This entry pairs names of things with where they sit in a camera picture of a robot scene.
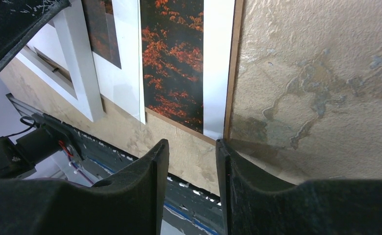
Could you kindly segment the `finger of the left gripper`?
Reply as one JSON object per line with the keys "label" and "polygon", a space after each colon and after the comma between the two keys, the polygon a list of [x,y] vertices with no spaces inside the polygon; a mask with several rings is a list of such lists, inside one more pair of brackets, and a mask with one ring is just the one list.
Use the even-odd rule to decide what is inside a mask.
{"label": "finger of the left gripper", "polygon": [[68,0],[0,0],[0,71]]}

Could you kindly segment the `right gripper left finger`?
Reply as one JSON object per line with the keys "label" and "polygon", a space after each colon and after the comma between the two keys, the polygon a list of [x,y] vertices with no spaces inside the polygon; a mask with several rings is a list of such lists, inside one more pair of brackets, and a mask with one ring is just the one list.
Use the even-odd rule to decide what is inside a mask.
{"label": "right gripper left finger", "polygon": [[102,216],[93,223],[97,235],[158,235],[161,232],[169,143],[161,139],[144,156],[93,185]]}

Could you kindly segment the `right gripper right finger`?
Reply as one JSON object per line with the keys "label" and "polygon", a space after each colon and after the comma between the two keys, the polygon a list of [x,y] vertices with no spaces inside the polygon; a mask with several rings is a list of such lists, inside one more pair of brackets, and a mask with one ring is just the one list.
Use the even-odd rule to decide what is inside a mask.
{"label": "right gripper right finger", "polygon": [[302,235],[305,223],[287,201],[294,184],[257,167],[224,140],[216,141],[216,169],[227,235]]}

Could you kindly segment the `white picture frame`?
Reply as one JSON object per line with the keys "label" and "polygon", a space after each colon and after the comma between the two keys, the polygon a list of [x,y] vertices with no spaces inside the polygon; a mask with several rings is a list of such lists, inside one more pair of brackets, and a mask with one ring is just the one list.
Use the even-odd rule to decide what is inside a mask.
{"label": "white picture frame", "polygon": [[104,115],[82,2],[72,0],[16,58],[94,122]]}

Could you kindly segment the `matted photo print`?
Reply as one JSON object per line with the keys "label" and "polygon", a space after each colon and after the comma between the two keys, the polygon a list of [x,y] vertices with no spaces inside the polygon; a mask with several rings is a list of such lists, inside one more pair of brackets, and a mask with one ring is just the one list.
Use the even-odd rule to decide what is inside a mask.
{"label": "matted photo print", "polygon": [[224,137],[235,1],[140,2],[145,107]]}

